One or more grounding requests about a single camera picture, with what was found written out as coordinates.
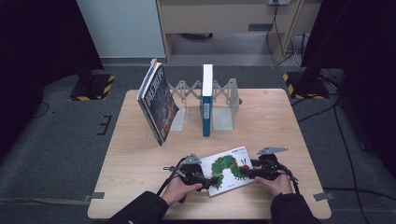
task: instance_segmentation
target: person's left hand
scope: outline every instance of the person's left hand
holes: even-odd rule
[[[188,193],[196,191],[202,188],[202,184],[194,184],[194,185],[185,185],[183,181],[181,181],[180,176],[176,175],[169,182],[166,187],[163,196],[161,196],[168,206],[180,201],[183,199]]]

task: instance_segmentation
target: caterpillar illustration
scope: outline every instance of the caterpillar illustration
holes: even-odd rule
[[[224,157],[220,157],[215,160],[214,163],[212,163],[212,176],[219,178],[219,181],[216,184],[212,185],[214,188],[219,189],[221,187],[222,180],[224,179],[224,175],[222,172],[225,169],[231,169],[231,173],[233,174],[233,176],[235,176],[235,179],[245,179],[245,176],[241,173],[241,170],[236,163],[236,159],[233,156],[227,155]]]

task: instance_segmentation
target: hand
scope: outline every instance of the hand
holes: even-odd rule
[[[274,197],[279,194],[290,194],[293,193],[291,189],[291,183],[288,175],[280,175],[275,180],[267,180],[262,177],[254,177],[258,184],[264,185],[269,190]]]
[[[169,182],[166,187],[163,196],[161,196],[168,206],[180,201],[183,199],[188,193],[196,191],[202,188],[202,184],[194,184],[194,185],[185,185],[183,181],[181,181],[179,175],[175,175],[174,178]]]

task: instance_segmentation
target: black sleeve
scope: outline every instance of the black sleeve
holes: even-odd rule
[[[300,194],[279,194],[271,204],[274,224],[319,224]]]
[[[168,204],[152,192],[144,192],[122,208],[106,224],[157,224],[163,219]]]

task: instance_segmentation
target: gray carpet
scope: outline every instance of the gray carpet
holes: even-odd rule
[[[80,202],[94,191],[102,162],[111,139],[123,97],[138,89],[147,66],[109,66],[116,76],[105,100],[73,102],[69,93],[78,80],[66,77],[48,85],[43,104],[37,109],[19,141],[0,167],[0,199],[61,199]],[[282,74],[296,67],[215,66],[214,79],[224,85],[235,77],[239,88],[286,89]],[[192,84],[201,76],[199,66],[166,66],[171,84],[184,79]],[[328,86],[330,92],[335,90]],[[297,119],[303,119],[332,106],[338,96],[326,100],[304,100],[293,106]],[[346,138],[359,189],[396,197],[396,180],[382,166],[373,152],[360,148],[346,111],[336,107],[337,117]],[[105,135],[101,123],[111,121]],[[346,148],[335,115],[328,112],[301,121],[300,128],[325,188],[354,188]],[[324,224],[364,223],[356,193],[348,190],[325,190],[335,199],[329,201],[332,217]],[[396,202],[383,196],[361,192],[361,206],[370,223],[395,223]],[[0,223],[92,223],[88,205],[48,203],[0,203]]]

